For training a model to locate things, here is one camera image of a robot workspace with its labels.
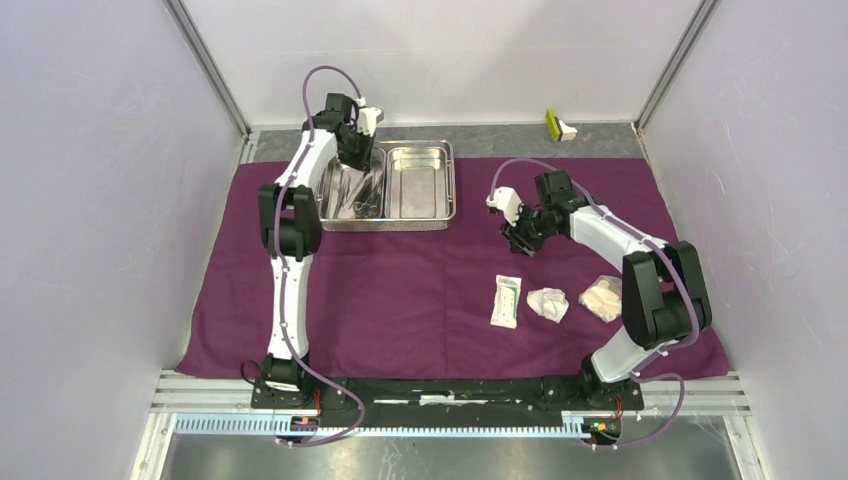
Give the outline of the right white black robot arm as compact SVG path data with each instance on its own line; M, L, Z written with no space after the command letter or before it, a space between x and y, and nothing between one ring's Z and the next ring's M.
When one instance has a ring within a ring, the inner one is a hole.
M564 170L535 178L536 206L510 187L492 188L491 212L504 217L502 235L513 253L534 256L551 237L585 246L616 268L621 278L622 325L581 365L580 400L602 408L618 386L640 381L642 370L671 350L694 344L712 323L699 254L687 241L649 235L598 202Z

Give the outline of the beige gauze roll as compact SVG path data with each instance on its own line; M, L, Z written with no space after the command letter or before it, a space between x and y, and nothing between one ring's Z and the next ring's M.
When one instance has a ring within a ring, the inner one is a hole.
M578 302L605 323L615 321L622 312L622 280L601 275L578 297Z

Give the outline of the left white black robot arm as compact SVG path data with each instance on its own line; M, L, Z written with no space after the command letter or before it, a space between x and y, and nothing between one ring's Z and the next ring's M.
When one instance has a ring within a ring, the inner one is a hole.
M317 193L327 167L338 162L367 174L383 112L364 97L330 93L308 114L301 143L286 169L258 191L261 242L270 256L273 319L268 351L253 382L254 401L275 399L302 407L314 397L315 376L305 368L308 277L323 227Z

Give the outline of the white gauze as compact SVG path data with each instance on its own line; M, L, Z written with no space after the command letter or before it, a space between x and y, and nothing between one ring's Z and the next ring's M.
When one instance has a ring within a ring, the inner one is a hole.
M560 289L542 288L530 291L526 302L538 316L559 324L569 309L569 301Z

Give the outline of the metal instrument tray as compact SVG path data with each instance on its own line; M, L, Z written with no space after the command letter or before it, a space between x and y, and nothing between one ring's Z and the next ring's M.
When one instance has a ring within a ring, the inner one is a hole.
M331 219L329 200L340 173L350 189L339 217ZM372 175L384 176L383 205L377 218L355 218L353 201ZM361 172L332 160L316 199L322 227L331 232L422 232L447 229L457 210L455 162L446 140L377 141L371 170Z

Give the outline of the white sterile packet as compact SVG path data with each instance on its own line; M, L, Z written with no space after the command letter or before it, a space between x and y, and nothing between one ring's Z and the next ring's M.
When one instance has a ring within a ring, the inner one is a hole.
M495 296L490 324L496 327L516 329L520 303L522 279L505 275L495 278Z

